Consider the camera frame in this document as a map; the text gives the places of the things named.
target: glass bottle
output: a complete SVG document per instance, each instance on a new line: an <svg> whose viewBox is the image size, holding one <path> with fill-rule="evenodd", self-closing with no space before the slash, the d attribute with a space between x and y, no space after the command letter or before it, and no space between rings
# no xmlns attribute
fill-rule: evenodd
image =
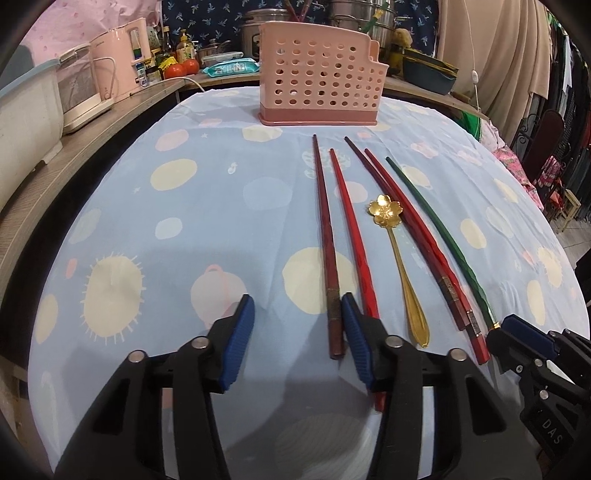
<svg viewBox="0 0 591 480"><path fill-rule="evenodd" d="M177 45L177 62L182 63L188 59L195 59L195 48L189 41L186 30L181 30L181 40Z"/></svg>

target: white cable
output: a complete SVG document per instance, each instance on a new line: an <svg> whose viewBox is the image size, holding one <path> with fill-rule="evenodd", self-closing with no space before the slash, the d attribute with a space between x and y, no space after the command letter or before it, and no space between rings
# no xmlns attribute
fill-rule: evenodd
<svg viewBox="0 0 591 480"><path fill-rule="evenodd" d="M117 62L113 57L99 57L98 59L94 59L95 61L99 60L110 60L113 62L113 76L111 78L111 89L109 90L109 98L113 96L113 86L115 85L115 72L117 71Z"/></svg>
<svg viewBox="0 0 591 480"><path fill-rule="evenodd" d="M464 7L466 8L466 17L468 18L468 33L470 34L470 43L472 45L472 83L476 92L476 108L480 111L480 102L478 101L478 72L476 71L476 53L474 50L474 39L472 38L472 23L470 22L470 13L468 12L468 4L464 0Z"/></svg>
<svg viewBox="0 0 591 480"><path fill-rule="evenodd" d="M196 85L196 86L197 86L197 88L199 88L199 89L200 89L200 90L201 90L203 93L205 93L205 90L203 90L203 87L202 87L201 85L199 85L199 83L198 83L198 82L196 82L195 80L193 80L192 78L189 78L189 77L173 77L173 78L171 78L171 79L164 79L164 80L161 80L161 81L160 81L160 82L158 82L158 83L153 83L152 85L148 85L147 87L145 87L145 88L142 88L142 89L141 89L139 92L135 92L135 93L132 93L132 94L130 94L130 95L137 95L138 93L140 93L140 92L143 92L143 91L144 91L145 89L147 89L147 88L153 87L153 86L155 86L155 85L160 85L162 82L172 82L173 80L181 80L181 79L183 79L183 80L188 80L188 81L189 81L189 82L191 82L192 84Z"/></svg>

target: green bowl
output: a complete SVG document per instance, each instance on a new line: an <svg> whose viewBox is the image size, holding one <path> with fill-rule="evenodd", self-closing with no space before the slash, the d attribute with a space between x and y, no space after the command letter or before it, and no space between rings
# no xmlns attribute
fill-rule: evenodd
<svg viewBox="0 0 591 480"><path fill-rule="evenodd" d="M455 74L457 74L459 71L459 69L455 68L453 65L450 65L449 63L434 59L433 57L430 57L429 55L425 55L423 52L420 52L418 50L414 50L412 48L405 48L403 55L406 58L422 61L423 63L426 63L428 65L432 65L442 71L448 70L448 71L451 71Z"/></svg>
<svg viewBox="0 0 591 480"><path fill-rule="evenodd" d="M420 60L404 57L402 60L404 80L430 92L447 95L456 83L457 74L451 70L440 70Z"/></svg>

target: tomato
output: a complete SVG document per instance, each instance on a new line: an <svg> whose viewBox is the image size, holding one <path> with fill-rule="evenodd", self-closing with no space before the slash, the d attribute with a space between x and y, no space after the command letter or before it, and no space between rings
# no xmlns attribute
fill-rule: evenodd
<svg viewBox="0 0 591 480"><path fill-rule="evenodd" d="M165 79L173 79L175 77L184 77L187 75L187 69L180 63L173 63L166 67L164 71Z"/></svg>
<svg viewBox="0 0 591 480"><path fill-rule="evenodd" d="M183 67L187 70L187 75L194 75L199 72L199 62L194 59L185 60Z"/></svg>

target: bed sheet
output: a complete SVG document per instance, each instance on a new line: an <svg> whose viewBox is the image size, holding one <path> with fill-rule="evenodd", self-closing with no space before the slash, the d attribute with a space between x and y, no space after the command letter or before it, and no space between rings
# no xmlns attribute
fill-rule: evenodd
<svg viewBox="0 0 591 480"><path fill-rule="evenodd" d="M232 478L365 477L380 416L350 355L341 363L328 355L313 134L342 293L359 298L329 148L354 202L389 333L410 337L388 235L366 212L381 192L345 135L402 166L459 244L497 320L516 313L544 331L588 335L583 296L543 215L502 163L452 120L387 98L374 127L265 127L258 109L257 87L211 90L177 105L115 164L67 234L44 287L29 366L34 418L53 466L130 351L175 351L248 293L256 320L241 373L213 399ZM484 331L453 257L423 218ZM471 355L404 226L396 236L431 329L427 350L461 347ZM494 362L482 371L518 408L515 378L499 375ZM430 471L432 400L427 393L421 475ZM170 435L172 422L166 425Z"/></svg>

